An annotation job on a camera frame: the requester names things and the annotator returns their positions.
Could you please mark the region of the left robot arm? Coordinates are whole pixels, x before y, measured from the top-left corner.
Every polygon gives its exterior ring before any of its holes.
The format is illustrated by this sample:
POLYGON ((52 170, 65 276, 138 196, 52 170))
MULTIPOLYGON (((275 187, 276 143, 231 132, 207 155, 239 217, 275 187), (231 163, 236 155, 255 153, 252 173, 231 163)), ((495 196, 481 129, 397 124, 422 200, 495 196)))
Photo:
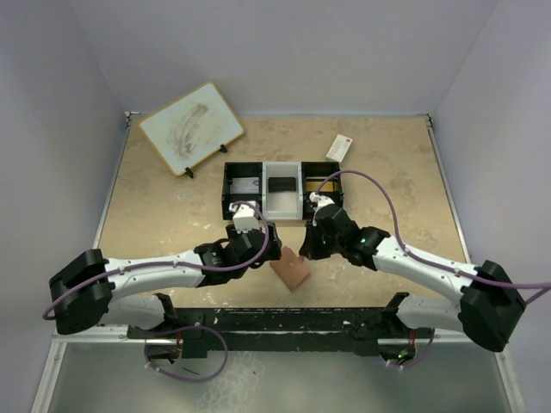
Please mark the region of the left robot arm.
POLYGON ((228 225, 226 237, 173 256, 119 260, 104 257, 99 249, 86 250, 50 279, 52 303, 42 317, 54 321, 61 335, 109 324, 121 315, 124 324, 167 337, 177 326, 169 300, 158 294, 137 303, 133 299, 165 288, 224 285, 281 256, 272 222, 248 232, 228 225))

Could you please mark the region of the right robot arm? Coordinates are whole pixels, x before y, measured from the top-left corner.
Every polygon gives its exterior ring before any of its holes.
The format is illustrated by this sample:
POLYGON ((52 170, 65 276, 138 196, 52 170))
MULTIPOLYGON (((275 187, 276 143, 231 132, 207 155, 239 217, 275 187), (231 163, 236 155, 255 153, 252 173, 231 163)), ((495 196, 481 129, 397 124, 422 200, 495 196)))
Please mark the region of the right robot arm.
POLYGON ((499 353, 526 309, 499 264, 453 263, 409 247, 387 231, 359 227, 343 208, 327 205, 306 222, 300 255, 316 261, 334 254, 354 266, 398 275, 438 293, 437 298, 409 294, 387 311, 382 323, 391 336, 418 328, 452 330, 499 353))

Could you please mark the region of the pink leather card holder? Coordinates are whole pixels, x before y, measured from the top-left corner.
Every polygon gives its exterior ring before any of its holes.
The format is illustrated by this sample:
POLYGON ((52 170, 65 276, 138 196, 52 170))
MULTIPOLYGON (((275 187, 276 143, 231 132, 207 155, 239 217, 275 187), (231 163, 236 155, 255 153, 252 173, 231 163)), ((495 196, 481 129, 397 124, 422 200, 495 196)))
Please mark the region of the pink leather card holder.
POLYGON ((297 256, 288 246, 283 246, 281 258, 269 265, 290 292, 296 291, 311 276, 304 258, 297 256))

